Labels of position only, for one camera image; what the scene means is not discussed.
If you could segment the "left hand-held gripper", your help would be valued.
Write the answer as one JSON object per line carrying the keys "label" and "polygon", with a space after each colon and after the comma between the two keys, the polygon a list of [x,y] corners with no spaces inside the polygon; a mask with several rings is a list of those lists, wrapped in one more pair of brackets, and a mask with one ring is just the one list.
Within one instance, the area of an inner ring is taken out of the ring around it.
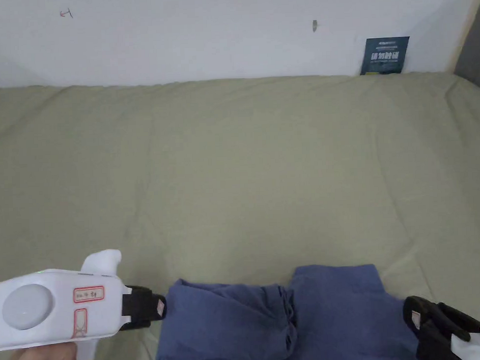
{"label": "left hand-held gripper", "polygon": [[162,321],[166,298],[123,284],[121,258],[107,249],[89,255],[79,271],[42,270],[0,282],[0,351],[76,342],[77,360],[94,360],[99,339],[124,324],[137,330]]}

